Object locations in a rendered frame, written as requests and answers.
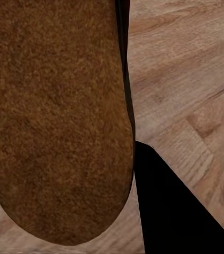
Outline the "sandal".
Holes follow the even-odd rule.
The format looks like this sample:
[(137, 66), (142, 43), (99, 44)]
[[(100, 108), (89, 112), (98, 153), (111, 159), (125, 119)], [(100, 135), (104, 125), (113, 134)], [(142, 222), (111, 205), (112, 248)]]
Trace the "sandal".
[(0, 0), (0, 205), (62, 246), (105, 232), (135, 174), (130, 0)]

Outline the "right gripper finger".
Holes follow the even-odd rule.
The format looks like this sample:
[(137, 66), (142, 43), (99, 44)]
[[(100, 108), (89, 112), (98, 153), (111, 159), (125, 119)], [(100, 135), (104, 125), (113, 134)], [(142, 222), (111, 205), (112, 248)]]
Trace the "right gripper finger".
[(151, 146), (136, 141), (146, 254), (224, 254), (224, 229)]

